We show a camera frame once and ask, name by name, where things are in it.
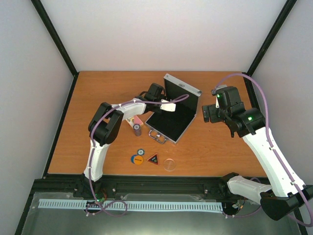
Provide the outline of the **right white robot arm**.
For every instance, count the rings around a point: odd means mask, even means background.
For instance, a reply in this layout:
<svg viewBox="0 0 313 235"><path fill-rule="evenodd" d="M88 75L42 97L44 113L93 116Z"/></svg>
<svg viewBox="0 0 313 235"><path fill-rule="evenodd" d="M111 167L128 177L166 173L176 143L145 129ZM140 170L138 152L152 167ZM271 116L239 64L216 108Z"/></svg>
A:
<svg viewBox="0 0 313 235"><path fill-rule="evenodd" d="M226 197L236 194L261 206L273 220L280 220L313 197L313 187L305 184L291 169L275 143L266 119L256 108L246 110L243 103L233 106L205 105L202 107L204 122L222 122L231 137L237 133L249 146L261 164L269 184L261 184L229 173L220 184Z"/></svg>

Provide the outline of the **single blue green chip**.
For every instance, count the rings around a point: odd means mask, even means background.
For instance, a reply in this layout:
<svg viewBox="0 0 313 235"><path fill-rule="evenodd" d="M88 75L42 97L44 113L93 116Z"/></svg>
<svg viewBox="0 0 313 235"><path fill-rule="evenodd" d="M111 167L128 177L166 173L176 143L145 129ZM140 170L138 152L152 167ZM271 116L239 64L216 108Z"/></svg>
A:
<svg viewBox="0 0 313 235"><path fill-rule="evenodd" d="M140 156L143 156L143 155L145 154L144 149L139 149L139 150L137 151L137 154L140 155Z"/></svg>

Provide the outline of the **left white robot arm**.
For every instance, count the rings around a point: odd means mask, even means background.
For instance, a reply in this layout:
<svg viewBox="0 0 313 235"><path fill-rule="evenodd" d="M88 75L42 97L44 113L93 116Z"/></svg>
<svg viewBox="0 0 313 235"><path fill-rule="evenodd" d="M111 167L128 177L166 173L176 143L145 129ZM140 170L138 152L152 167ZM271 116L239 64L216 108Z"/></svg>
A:
<svg viewBox="0 0 313 235"><path fill-rule="evenodd" d="M122 121L149 111L160 111L160 102L166 98L165 89L153 83L148 91L142 92L130 101L120 104L103 102L89 123L90 152L84 176L89 179L85 192L96 197L102 191L97 182L103 175L103 165L108 148L116 139Z"/></svg>

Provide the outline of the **aluminium poker case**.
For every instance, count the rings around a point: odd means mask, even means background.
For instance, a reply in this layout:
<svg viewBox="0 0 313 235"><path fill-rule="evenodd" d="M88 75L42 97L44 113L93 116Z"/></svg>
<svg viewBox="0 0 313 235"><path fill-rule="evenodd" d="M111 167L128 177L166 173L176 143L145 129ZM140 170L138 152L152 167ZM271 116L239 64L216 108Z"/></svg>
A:
<svg viewBox="0 0 313 235"><path fill-rule="evenodd" d="M170 100L184 94L189 97L178 102L174 112L153 113L145 124L150 129L150 138L161 144L166 141L176 144L197 116L202 91L168 73L163 78L166 95Z"/></svg>

